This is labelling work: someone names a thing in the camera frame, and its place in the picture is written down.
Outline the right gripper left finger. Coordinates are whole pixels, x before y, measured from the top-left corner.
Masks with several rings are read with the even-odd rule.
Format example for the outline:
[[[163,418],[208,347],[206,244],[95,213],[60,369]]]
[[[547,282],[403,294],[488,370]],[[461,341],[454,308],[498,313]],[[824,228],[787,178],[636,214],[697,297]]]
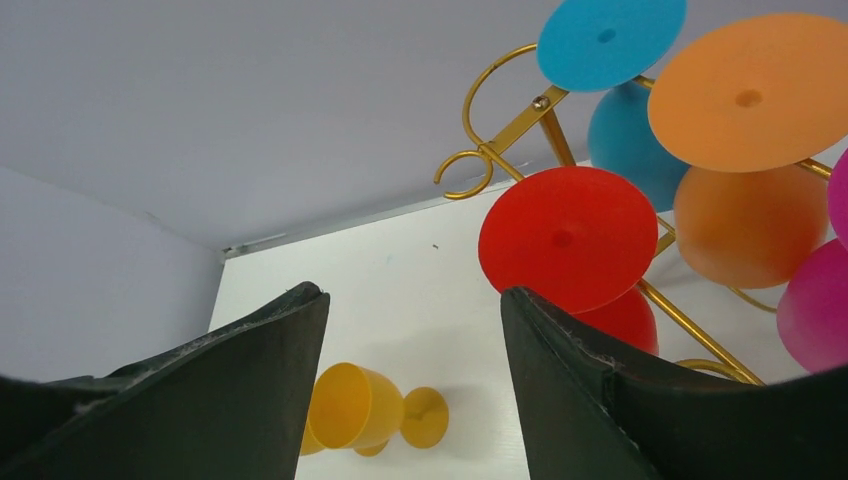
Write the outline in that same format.
[[[3,377],[2,477],[293,478],[329,307],[304,282],[103,377]]]

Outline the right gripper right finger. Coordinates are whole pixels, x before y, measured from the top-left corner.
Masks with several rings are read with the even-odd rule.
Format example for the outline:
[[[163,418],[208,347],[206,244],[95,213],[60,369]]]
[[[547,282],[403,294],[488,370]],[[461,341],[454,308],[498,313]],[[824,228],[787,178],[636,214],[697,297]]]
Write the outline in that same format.
[[[843,479],[847,371],[755,386],[650,355],[532,291],[500,300],[534,479]]]

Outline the yellow wine glass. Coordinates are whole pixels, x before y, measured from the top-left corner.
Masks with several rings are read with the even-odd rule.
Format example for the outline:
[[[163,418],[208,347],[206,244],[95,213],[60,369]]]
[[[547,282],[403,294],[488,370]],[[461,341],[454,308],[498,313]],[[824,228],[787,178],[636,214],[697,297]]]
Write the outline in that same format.
[[[362,457],[375,457],[386,448],[392,436],[398,431],[399,428],[395,426],[393,429],[387,430],[379,442],[365,445],[361,441],[358,441],[355,444],[348,445],[347,449],[354,451]],[[299,455],[313,455],[326,450],[327,447],[322,443],[322,440],[328,439],[332,434],[349,434],[354,432],[354,427],[348,421],[335,417],[310,417],[305,425]]]
[[[342,362],[316,380],[305,436],[323,449],[373,457],[395,434],[414,448],[432,448],[444,438],[449,421],[448,404],[437,390],[418,387],[402,394],[385,375]]]

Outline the red plastic wine glass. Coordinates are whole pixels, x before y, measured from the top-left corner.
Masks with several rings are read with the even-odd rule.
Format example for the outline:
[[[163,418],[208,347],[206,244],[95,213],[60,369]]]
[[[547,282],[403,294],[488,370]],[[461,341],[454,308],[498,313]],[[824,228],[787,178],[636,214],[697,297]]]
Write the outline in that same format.
[[[656,321],[637,283],[658,242],[654,208],[633,184],[592,167],[527,177],[493,204],[478,258],[490,284],[527,287],[584,324],[656,355]]]

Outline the yellow wine glass front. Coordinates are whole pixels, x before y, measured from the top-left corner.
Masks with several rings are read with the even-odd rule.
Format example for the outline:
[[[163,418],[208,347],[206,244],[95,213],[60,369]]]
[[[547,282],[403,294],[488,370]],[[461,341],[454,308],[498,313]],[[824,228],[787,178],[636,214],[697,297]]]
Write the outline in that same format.
[[[399,428],[395,426],[393,429],[387,430],[379,442],[365,445],[361,441],[358,441],[355,444],[348,445],[347,449],[354,451],[362,457],[375,457],[386,448],[392,436],[398,431]],[[305,425],[299,455],[313,455],[326,450],[327,447],[322,443],[322,440],[328,439],[332,434],[349,434],[354,432],[354,427],[348,421],[335,417],[310,417]]]

